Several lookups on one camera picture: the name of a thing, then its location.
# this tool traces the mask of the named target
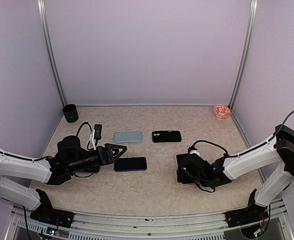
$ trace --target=red and white bowl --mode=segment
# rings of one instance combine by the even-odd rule
[[[221,104],[215,105],[213,107],[213,112],[218,119],[226,119],[231,114],[230,108]]]

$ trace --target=marble surface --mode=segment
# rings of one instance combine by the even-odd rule
[[[177,182],[176,154],[186,153],[196,140],[208,140],[224,146],[230,154],[245,149],[231,118],[219,120],[211,107],[82,107],[79,120],[67,123],[62,119],[45,154],[54,156],[56,144],[65,136],[75,135],[82,122],[102,124],[99,145],[113,143],[114,132],[142,131],[143,142],[126,144],[124,157],[146,157],[148,169],[137,172],[115,172],[113,164],[102,166],[100,173],[76,178],[60,186],[33,181],[32,188],[46,191],[57,208],[89,213],[128,216],[171,216],[199,214],[245,207],[249,195],[260,184],[257,171],[217,187],[215,193],[200,191],[195,185]],[[179,130],[178,143],[153,143],[152,131]],[[86,148],[89,129],[79,135]],[[223,152],[214,146],[199,143],[202,158],[210,163]]]

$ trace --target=white wall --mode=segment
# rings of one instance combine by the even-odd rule
[[[294,109],[294,1],[261,0],[234,113],[250,143],[274,132]],[[294,129],[294,115],[287,126]],[[274,170],[265,168],[267,175]],[[284,192],[294,224],[294,182]]]
[[[77,105],[228,104],[249,10],[249,0],[46,1]]]
[[[37,2],[0,0],[0,148],[40,157],[61,116]],[[11,209],[0,199],[0,239]]]

